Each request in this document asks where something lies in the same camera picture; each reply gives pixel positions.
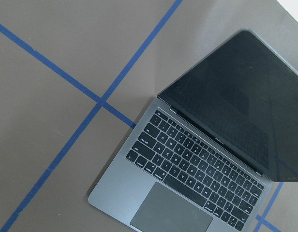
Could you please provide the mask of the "grey laptop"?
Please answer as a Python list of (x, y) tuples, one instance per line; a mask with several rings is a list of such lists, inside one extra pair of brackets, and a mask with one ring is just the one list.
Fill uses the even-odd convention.
[(88, 197), (138, 232), (247, 232), (298, 182), (298, 74), (243, 29), (152, 101)]

